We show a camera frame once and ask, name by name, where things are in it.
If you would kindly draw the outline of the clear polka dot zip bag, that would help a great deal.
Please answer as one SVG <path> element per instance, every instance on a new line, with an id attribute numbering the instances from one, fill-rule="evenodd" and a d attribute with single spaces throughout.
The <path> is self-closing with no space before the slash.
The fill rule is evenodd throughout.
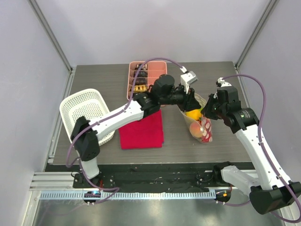
<path id="1" fill-rule="evenodd" d="M 201 143 L 211 143 L 213 140 L 212 136 L 212 124 L 210 119 L 206 118 L 201 110 L 206 105 L 206 100 L 202 98 L 199 94 L 195 94 L 195 99 L 200 104 L 201 108 L 197 110 L 192 110 L 189 112 L 182 112 L 182 116 L 186 122 L 186 126 L 189 129 L 190 134 L 196 140 Z"/>

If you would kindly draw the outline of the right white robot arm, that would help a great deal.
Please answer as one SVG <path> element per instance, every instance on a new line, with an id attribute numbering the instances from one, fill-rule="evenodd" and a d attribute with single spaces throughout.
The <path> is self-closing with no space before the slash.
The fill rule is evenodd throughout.
<path id="1" fill-rule="evenodd" d="M 294 197 L 301 194 L 300 182 L 293 182 L 282 170 L 268 145 L 262 150 L 265 138 L 258 134 L 259 120 L 251 108 L 242 108 L 235 87 L 229 83 L 218 87 L 215 94 L 210 94 L 202 114 L 223 120 L 246 149 L 258 175 L 253 178 L 227 162 L 212 174 L 216 185 L 234 185 L 262 215 L 294 203 Z"/>

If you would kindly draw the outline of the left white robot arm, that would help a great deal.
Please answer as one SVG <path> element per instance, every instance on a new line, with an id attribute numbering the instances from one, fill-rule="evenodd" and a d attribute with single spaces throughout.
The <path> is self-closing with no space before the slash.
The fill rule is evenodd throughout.
<path id="1" fill-rule="evenodd" d="M 177 105 L 181 111 L 200 109 L 195 99 L 195 90 L 190 85 L 197 81 L 193 72 L 180 76 L 180 85 L 175 87 L 174 78 L 163 74 L 155 80 L 150 91 L 136 94 L 129 102 L 101 118 L 87 120 L 84 116 L 76 120 L 71 133 L 71 144 L 79 154 L 84 183 L 94 188 L 100 182 L 97 156 L 99 141 L 115 130 L 144 119 L 158 112 L 162 105 Z"/>

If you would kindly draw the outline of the fake yellow pear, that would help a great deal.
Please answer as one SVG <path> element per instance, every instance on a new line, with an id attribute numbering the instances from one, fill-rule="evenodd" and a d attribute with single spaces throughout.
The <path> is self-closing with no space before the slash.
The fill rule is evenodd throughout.
<path id="1" fill-rule="evenodd" d="M 201 109 L 195 109 L 192 111 L 187 111 L 185 115 L 193 120 L 199 121 L 202 118 Z"/>

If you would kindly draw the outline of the fake peach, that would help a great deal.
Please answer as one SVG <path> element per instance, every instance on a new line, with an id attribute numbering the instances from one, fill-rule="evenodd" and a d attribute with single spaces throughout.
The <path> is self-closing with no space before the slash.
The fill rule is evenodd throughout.
<path id="1" fill-rule="evenodd" d="M 198 121 L 191 123 L 189 127 L 190 133 L 195 138 L 201 138 L 203 136 L 203 129 L 201 124 Z"/>

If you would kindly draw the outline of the fake red apple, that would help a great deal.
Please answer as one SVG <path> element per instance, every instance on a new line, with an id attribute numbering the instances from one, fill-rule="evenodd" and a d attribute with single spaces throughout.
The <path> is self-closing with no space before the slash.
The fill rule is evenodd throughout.
<path id="1" fill-rule="evenodd" d="M 210 143 L 212 142 L 212 125 L 210 119 L 204 117 L 202 118 L 202 129 L 203 134 L 201 140 L 203 143 Z"/>

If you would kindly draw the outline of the pink divided organizer tray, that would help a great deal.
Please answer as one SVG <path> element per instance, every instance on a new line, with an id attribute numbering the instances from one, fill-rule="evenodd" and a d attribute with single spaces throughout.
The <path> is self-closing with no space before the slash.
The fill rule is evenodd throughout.
<path id="1" fill-rule="evenodd" d="M 129 64 L 128 69 L 128 84 L 127 84 L 127 99 L 130 98 L 131 92 L 129 92 L 129 89 L 134 86 L 132 83 L 134 81 L 133 78 L 133 71 L 135 71 L 135 65 L 138 63 L 143 63 L 143 61 L 134 61 Z M 161 75 L 167 74 L 167 64 L 164 61 L 150 61 L 148 64 L 148 70 L 146 71 L 148 73 L 147 79 L 147 86 L 153 85 L 155 80 L 158 79 Z"/>

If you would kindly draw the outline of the folded red t-shirt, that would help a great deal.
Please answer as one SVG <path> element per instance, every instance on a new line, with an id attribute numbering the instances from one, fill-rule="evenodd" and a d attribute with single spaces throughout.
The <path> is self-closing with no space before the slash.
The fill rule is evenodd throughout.
<path id="1" fill-rule="evenodd" d="M 164 143 L 162 112 L 119 128 L 119 136 L 123 150 L 161 148 Z"/>

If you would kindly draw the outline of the rolled yellow patterned sock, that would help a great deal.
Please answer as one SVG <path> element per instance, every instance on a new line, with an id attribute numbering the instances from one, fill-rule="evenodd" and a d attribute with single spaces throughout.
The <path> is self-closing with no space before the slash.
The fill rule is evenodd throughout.
<path id="1" fill-rule="evenodd" d="M 129 92 L 140 93 L 148 90 L 147 85 L 134 85 L 129 89 Z"/>

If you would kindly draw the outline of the rolled dark sock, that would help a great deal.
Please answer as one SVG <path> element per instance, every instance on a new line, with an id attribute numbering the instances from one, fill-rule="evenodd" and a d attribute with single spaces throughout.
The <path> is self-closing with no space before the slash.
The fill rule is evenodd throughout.
<path id="1" fill-rule="evenodd" d="M 135 82 L 133 81 L 133 85 L 147 85 L 147 79 L 146 78 L 137 78 Z"/>
<path id="2" fill-rule="evenodd" d="M 147 78 L 148 73 L 146 71 L 133 71 L 133 78 Z"/>

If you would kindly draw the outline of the rolled sock top compartment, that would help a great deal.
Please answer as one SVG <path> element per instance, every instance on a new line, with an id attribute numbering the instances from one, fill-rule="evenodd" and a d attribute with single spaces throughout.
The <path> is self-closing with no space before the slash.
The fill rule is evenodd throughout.
<path id="1" fill-rule="evenodd" d="M 143 71 L 147 71 L 148 70 L 148 64 L 144 64 L 144 63 L 136 64 L 135 65 L 135 71 L 137 71 L 139 68 Z"/>

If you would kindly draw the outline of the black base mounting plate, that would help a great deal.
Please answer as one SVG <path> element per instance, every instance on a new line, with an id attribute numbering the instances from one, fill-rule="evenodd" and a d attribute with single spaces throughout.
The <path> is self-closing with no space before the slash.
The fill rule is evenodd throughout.
<path id="1" fill-rule="evenodd" d="M 229 187 L 213 163 L 100 165 L 100 174 L 88 183 L 83 174 L 73 174 L 73 188 L 119 187 L 121 193 L 207 192 L 211 187 Z"/>

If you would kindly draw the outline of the white perforated plastic basket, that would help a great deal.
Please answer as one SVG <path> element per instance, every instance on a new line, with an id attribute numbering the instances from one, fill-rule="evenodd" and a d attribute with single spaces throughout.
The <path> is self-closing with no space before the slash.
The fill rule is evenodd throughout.
<path id="1" fill-rule="evenodd" d="M 79 117 L 84 116 L 87 120 L 91 120 L 110 112 L 102 95 L 96 89 L 81 90 L 68 96 L 61 102 L 59 111 L 68 138 L 71 137 Z"/>

